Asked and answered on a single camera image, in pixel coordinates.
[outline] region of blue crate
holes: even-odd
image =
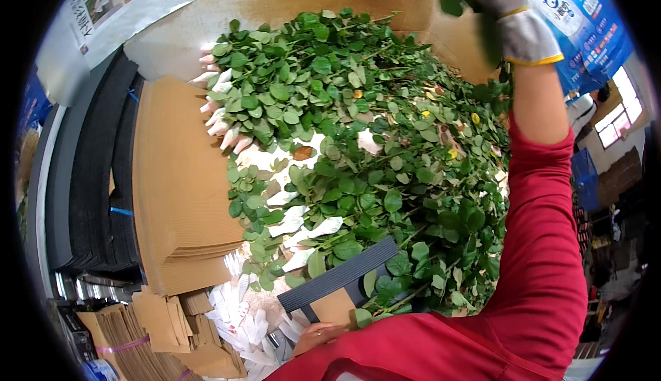
[[[588,212],[599,209],[601,207],[597,195],[599,174],[587,148],[583,148],[572,157],[572,174],[579,205]]]

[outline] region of window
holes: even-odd
[[[623,67],[620,67],[616,75],[613,76],[613,82],[615,82],[622,96],[622,103],[594,125],[604,148],[622,137],[622,130],[630,128],[633,122],[642,114],[642,106],[636,91],[633,89],[631,80]]]

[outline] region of pink strap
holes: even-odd
[[[140,339],[137,339],[135,341],[131,341],[129,343],[126,343],[124,345],[120,345],[118,347],[112,347],[112,348],[105,348],[105,347],[96,347],[96,352],[118,352],[118,351],[123,351],[125,349],[133,348],[136,347],[137,345],[144,344],[145,342],[149,341],[149,336],[144,336]]]
[[[186,375],[188,375],[188,374],[190,374],[190,369],[187,369],[184,372],[182,372],[181,375],[179,377],[177,377],[177,379],[175,379],[175,381],[183,380],[184,378],[186,378]]]

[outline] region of red shirt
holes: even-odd
[[[381,319],[277,369],[275,380],[558,380],[587,309],[572,216],[574,136],[524,138],[510,114],[510,209],[498,286],[477,316]]]

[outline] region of person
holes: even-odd
[[[353,332],[313,324],[267,380],[558,380],[572,362],[588,295],[572,216],[574,135],[553,66],[563,55],[525,0],[479,1],[502,16],[514,65],[497,289],[476,316],[405,314]]]
[[[567,119],[574,132],[574,142],[578,142],[578,135],[585,125],[590,122],[597,109],[608,100],[611,95],[611,89],[608,84],[596,89],[590,93],[580,96],[567,106]]]

